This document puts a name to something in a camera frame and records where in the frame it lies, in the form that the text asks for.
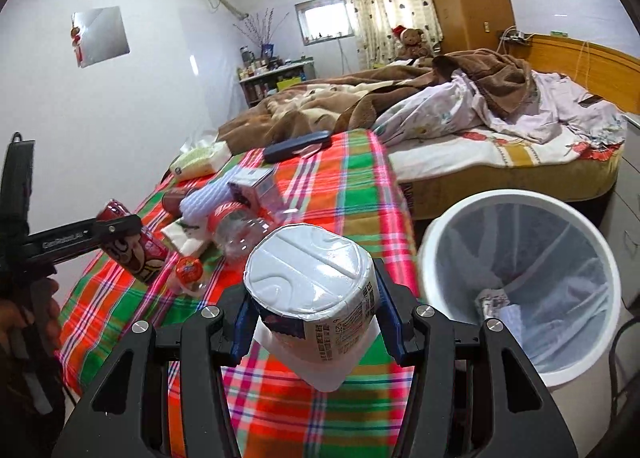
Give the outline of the left hand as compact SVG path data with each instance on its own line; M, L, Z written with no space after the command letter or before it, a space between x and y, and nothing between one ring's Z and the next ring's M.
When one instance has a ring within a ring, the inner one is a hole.
M47 322L44 325L44 333L46 339L55 350L61 348L62 328L58 316L60 316L61 308L58 301L53 296L60 286L55 279L47 278L45 281L46 289L49 293L49 302L47 305ZM14 302L9 300L1 301L1 348L6 354L11 355L10 334L14 331L22 330L35 322L35 316L31 311L25 310Z

